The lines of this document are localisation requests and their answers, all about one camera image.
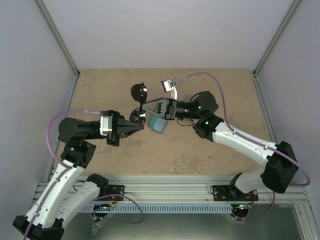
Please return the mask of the blue glasses case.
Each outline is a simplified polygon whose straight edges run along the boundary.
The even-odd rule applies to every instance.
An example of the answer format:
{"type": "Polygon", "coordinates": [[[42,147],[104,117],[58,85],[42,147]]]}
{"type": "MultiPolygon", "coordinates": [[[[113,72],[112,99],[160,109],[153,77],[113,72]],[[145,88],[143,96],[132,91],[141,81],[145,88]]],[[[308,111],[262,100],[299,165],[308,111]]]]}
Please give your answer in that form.
{"type": "Polygon", "coordinates": [[[159,134],[162,134],[166,128],[168,120],[159,118],[158,116],[154,115],[153,113],[149,114],[148,118],[148,127],[159,134]]]}

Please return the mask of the black sunglasses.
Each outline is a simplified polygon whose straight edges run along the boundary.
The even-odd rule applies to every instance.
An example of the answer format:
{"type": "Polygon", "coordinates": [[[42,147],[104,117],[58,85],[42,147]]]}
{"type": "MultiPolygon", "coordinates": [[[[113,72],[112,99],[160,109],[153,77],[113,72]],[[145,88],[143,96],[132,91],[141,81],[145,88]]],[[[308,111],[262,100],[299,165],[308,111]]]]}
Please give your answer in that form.
{"type": "Polygon", "coordinates": [[[131,96],[132,98],[139,103],[139,107],[135,108],[130,116],[129,120],[134,123],[139,123],[144,125],[146,122],[146,111],[143,110],[143,104],[146,103],[147,101],[147,96],[148,96],[148,90],[147,87],[143,82],[134,84],[131,89],[131,96]]]}

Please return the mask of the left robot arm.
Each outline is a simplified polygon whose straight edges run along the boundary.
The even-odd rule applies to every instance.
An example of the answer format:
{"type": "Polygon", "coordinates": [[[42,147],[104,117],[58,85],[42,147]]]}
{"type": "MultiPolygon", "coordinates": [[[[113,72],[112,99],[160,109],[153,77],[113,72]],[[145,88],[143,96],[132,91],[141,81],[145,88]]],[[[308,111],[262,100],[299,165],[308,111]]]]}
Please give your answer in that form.
{"type": "Polygon", "coordinates": [[[126,120],[117,111],[101,111],[97,115],[100,119],[94,121],[71,117],[61,120],[58,140],[65,146],[60,157],[52,149],[52,124],[48,124],[46,144],[58,165],[34,206],[13,221],[13,226],[23,235],[23,239],[60,240],[69,222],[91,201],[117,202],[125,198],[124,186],[110,185],[108,179],[96,173],[90,175],[73,196],[67,197],[70,188],[93,158],[96,145],[90,140],[105,139],[108,145],[118,147],[122,138],[144,129],[144,123],[126,120]]]}

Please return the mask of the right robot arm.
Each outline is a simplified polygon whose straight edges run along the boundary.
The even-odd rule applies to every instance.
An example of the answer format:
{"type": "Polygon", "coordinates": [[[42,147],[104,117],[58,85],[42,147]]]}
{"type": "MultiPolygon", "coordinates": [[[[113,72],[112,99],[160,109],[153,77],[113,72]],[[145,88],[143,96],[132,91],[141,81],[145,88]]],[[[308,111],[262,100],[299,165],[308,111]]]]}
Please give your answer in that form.
{"type": "Polygon", "coordinates": [[[189,102],[162,97],[142,104],[144,111],[164,120],[196,120],[192,127],[201,139],[230,147],[259,164],[259,169],[233,177],[228,185],[232,198],[240,200],[263,188],[285,193],[298,171],[292,146],[285,141],[279,144],[264,141],[232,127],[215,115],[218,108],[209,91],[196,94],[189,102]]]}

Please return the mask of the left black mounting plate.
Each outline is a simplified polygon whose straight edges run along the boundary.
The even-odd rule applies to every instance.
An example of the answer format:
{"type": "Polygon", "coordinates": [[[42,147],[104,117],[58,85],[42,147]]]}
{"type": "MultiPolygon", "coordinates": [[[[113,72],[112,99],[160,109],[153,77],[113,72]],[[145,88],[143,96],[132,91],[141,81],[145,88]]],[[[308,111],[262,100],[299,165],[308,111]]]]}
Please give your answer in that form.
{"type": "MultiPolygon", "coordinates": [[[[124,193],[125,193],[124,185],[109,185],[108,190],[106,192],[107,195],[114,195],[114,194],[124,195],[124,193]]],[[[109,196],[106,198],[107,201],[111,201],[111,202],[121,202],[123,201],[123,199],[124,198],[122,196],[109,196]]]]}

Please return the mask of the black mounting plate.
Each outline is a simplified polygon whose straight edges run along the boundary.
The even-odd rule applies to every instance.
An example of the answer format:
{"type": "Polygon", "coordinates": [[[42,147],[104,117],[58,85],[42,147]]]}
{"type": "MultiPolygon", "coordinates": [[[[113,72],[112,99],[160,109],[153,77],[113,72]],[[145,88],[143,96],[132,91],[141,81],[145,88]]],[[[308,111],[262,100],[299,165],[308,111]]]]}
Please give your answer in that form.
{"type": "MultiPolygon", "coordinates": [[[[106,192],[107,195],[114,195],[114,194],[124,195],[124,193],[125,193],[124,185],[109,185],[108,190],[106,192]]],[[[111,202],[121,202],[123,201],[123,199],[124,198],[122,196],[109,196],[106,198],[107,201],[111,201],[111,202]]]]}
{"type": "Polygon", "coordinates": [[[248,193],[243,193],[234,186],[229,185],[211,185],[210,193],[217,202],[252,202],[258,201],[258,194],[256,190],[252,190],[248,193]]]}

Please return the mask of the left circuit board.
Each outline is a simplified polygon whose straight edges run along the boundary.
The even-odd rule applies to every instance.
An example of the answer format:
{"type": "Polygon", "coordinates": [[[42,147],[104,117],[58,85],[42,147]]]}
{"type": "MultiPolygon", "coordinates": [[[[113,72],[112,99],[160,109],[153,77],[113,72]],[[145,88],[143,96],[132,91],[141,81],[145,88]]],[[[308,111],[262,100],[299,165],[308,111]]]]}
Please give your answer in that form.
{"type": "Polygon", "coordinates": [[[95,212],[109,212],[113,211],[116,208],[115,203],[107,203],[107,204],[95,204],[93,210],[95,212]]]}

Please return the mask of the circuit board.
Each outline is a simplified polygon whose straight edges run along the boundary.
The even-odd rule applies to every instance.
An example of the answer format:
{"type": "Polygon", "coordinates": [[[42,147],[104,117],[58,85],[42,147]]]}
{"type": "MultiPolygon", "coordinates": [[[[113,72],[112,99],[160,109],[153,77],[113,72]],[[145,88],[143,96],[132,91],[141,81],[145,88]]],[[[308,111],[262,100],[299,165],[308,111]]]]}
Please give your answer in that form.
{"type": "Polygon", "coordinates": [[[234,212],[248,211],[251,207],[252,205],[250,203],[232,204],[232,208],[234,212]]]}
{"type": "Polygon", "coordinates": [[[115,203],[107,203],[107,204],[95,204],[93,210],[95,212],[109,212],[113,211],[116,208],[115,203]]]}

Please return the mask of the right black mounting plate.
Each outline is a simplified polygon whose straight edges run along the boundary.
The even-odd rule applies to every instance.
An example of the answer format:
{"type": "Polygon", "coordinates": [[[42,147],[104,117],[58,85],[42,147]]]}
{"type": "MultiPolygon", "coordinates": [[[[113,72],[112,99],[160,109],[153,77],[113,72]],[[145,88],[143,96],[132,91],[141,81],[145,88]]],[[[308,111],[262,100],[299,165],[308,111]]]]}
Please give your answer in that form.
{"type": "Polygon", "coordinates": [[[229,185],[211,185],[210,193],[217,202],[252,202],[258,201],[258,194],[256,190],[252,190],[248,193],[243,193],[234,186],[229,185]]]}

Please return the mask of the right circuit board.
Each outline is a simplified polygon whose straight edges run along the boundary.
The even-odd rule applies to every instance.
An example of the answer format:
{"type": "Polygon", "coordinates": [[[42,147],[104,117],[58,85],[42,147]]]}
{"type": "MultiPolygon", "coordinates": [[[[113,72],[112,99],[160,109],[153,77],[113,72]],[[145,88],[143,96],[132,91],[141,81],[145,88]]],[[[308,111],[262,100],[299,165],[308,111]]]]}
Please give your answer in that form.
{"type": "Polygon", "coordinates": [[[250,203],[232,204],[232,208],[234,212],[248,211],[251,207],[252,205],[250,203]]]}

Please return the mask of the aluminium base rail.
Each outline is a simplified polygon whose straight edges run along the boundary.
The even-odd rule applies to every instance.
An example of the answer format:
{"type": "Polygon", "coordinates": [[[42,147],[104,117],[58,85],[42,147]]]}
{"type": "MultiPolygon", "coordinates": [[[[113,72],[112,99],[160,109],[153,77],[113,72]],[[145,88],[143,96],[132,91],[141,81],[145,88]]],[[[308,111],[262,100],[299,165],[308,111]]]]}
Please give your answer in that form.
{"type": "MultiPolygon", "coordinates": [[[[231,176],[210,175],[105,175],[111,185],[124,185],[125,196],[137,203],[213,203],[212,185],[227,185],[231,176]]],[[[272,192],[258,189],[258,202],[267,204],[272,192]]],[[[309,198],[303,187],[289,186],[285,193],[275,195],[276,204],[304,204],[309,198]]]]}

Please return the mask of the left aluminium frame post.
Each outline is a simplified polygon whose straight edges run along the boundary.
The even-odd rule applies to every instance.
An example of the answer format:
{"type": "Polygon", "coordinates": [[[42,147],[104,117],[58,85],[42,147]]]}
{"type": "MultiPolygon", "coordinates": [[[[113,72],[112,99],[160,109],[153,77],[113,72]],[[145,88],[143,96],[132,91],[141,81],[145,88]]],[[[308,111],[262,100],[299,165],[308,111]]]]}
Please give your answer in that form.
{"type": "Polygon", "coordinates": [[[43,0],[35,0],[34,2],[37,5],[41,15],[43,16],[46,24],[49,27],[50,31],[52,32],[58,46],[60,47],[60,49],[63,53],[63,55],[65,56],[67,63],[71,67],[75,76],[78,78],[80,76],[80,71],[79,71],[78,67],[76,66],[76,63],[75,63],[73,57],[71,56],[70,51],[68,50],[67,45],[65,44],[65,41],[63,40],[45,2],[43,0]]]}

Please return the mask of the aluminium frame post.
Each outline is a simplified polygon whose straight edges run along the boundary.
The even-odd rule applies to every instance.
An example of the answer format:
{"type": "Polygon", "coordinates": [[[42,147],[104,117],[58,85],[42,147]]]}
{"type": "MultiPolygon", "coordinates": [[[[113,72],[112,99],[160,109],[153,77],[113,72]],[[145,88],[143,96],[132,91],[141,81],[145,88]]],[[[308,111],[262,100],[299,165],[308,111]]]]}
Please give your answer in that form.
{"type": "Polygon", "coordinates": [[[303,3],[303,0],[293,0],[289,9],[287,10],[286,14],[284,15],[280,25],[278,26],[277,30],[275,31],[271,41],[269,42],[266,50],[264,51],[262,57],[260,58],[257,66],[252,71],[252,74],[255,78],[258,77],[259,73],[263,69],[265,63],[267,62],[268,58],[270,57],[271,53],[275,49],[277,43],[281,39],[282,35],[284,34],[285,30],[287,29],[288,25],[290,24],[292,18],[298,11],[300,5],[303,3]]]}
{"type": "Polygon", "coordinates": [[[70,51],[68,50],[67,45],[65,44],[65,41],[63,40],[45,2],[43,0],[35,0],[34,2],[37,5],[41,15],[43,16],[46,24],[49,27],[50,31],[52,32],[58,46],[60,47],[60,49],[63,53],[63,55],[65,56],[67,63],[71,67],[75,76],[78,78],[80,76],[80,71],[79,71],[78,67],[76,66],[76,63],[75,63],[73,57],[71,56],[70,51]]]}

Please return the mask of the right aluminium frame post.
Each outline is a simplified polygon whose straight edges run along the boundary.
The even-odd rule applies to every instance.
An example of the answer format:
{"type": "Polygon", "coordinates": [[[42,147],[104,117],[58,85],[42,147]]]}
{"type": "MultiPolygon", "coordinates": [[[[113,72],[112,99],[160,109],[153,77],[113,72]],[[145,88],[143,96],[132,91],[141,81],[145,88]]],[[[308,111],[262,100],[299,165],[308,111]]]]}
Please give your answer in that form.
{"type": "Polygon", "coordinates": [[[263,69],[265,63],[267,62],[268,58],[270,57],[271,53],[275,49],[277,43],[281,39],[282,35],[284,34],[285,30],[287,29],[288,25],[290,24],[292,18],[298,11],[300,5],[303,3],[303,0],[293,0],[289,9],[287,10],[286,14],[284,15],[280,25],[278,26],[277,30],[275,31],[271,41],[269,42],[266,50],[264,51],[262,57],[260,58],[257,66],[252,71],[252,74],[255,78],[258,77],[259,73],[263,69]]]}

